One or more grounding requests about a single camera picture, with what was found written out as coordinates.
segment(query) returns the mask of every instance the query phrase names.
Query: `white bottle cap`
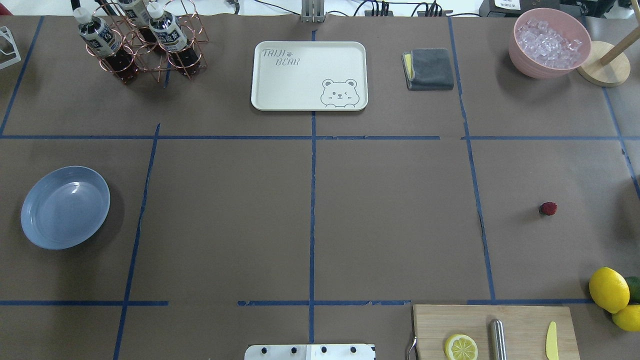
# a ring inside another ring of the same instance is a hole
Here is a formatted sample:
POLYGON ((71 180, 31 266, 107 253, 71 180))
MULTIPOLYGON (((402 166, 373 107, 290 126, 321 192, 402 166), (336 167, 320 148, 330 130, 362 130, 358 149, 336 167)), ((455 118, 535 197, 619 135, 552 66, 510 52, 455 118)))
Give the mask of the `white bottle cap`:
POLYGON ((91 13, 85 8, 77 8, 74 10, 74 17, 80 24, 91 22, 91 13))
POLYGON ((160 19, 164 14, 162 5, 158 3, 149 3, 149 5, 147 5, 147 11, 149 12, 149 15, 151 15, 151 17, 154 19, 160 19))

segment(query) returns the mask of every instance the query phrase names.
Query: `bowl of ice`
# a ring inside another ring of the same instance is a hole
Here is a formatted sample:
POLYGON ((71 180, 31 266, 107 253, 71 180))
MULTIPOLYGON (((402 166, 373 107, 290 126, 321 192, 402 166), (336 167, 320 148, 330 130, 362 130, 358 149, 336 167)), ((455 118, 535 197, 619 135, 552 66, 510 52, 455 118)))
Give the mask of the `bowl of ice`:
POLYGON ((509 41, 513 65, 536 79, 557 78, 577 69, 590 51, 587 29, 571 15, 550 8, 523 13, 509 41))

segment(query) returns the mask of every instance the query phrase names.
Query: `red berry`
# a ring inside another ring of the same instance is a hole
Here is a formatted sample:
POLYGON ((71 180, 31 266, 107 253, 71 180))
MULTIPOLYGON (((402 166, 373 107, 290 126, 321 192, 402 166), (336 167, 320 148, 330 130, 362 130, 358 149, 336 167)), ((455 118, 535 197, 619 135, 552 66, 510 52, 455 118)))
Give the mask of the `red berry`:
POLYGON ((540 213, 544 215, 553 215, 558 210, 558 205, 555 202, 545 202, 540 206, 540 213))

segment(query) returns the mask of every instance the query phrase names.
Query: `bear drawing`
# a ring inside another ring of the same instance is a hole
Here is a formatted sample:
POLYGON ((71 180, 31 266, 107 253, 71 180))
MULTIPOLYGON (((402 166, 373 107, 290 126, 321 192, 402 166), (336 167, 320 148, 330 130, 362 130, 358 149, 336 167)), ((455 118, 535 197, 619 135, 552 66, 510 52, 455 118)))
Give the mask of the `bear drawing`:
POLYGON ((355 108, 360 101, 356 85, 354 79, 348 79, 343 83, 334 82, 331 79, 324 80, 322 82, 324 92, 320 96, 320 101, 327 108, 355 108))

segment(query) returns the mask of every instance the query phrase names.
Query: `pink bowl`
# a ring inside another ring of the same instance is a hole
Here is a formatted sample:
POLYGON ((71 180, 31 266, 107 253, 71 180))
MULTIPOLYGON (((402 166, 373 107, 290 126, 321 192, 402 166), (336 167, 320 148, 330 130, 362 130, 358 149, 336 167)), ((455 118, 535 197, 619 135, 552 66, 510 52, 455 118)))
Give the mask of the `pink bowl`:
POLYGON ((549 8, 537 8, 523 13, 513 26, 511 40, 509 41, 509 57, 513 65, 515 65, 522 74, 535 79, 550 79, 565 75, 580 67, 580 65, 587 60, 590 52, 591 37, 587 29, 571 15, 549 8), (580 40, 582 42, 582 46, 580 46, 578 50, 580 53, 580 61, 568 69, 557 69, 536 63, 532 58, 528 57, 516 41, 516 32, 532 17, 547 21, 550 28, 556 30, 567 40, 580 40))

